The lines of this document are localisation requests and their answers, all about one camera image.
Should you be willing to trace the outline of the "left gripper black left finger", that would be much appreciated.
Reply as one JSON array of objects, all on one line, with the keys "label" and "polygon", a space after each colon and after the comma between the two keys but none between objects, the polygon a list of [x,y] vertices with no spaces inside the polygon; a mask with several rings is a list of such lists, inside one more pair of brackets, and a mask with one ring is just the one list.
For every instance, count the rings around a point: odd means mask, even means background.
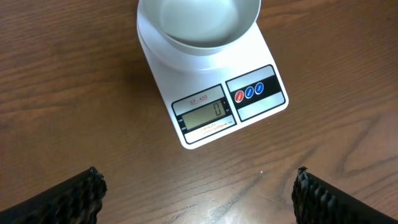
[{"label": "left gripper black left finger", "polygon": [[1,223],[96,224],[107,192],[95,167],[1,212]]}]

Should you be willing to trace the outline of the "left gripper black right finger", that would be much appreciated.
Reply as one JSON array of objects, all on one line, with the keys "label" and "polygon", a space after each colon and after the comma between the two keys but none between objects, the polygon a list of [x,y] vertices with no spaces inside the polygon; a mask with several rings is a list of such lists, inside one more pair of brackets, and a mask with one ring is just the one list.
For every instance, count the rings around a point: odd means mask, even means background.
[{"label": "left gripper black right finger", "polygon": [[298,224],[397,224],[358,199],[309,173],[298,169],[292,202]]}]

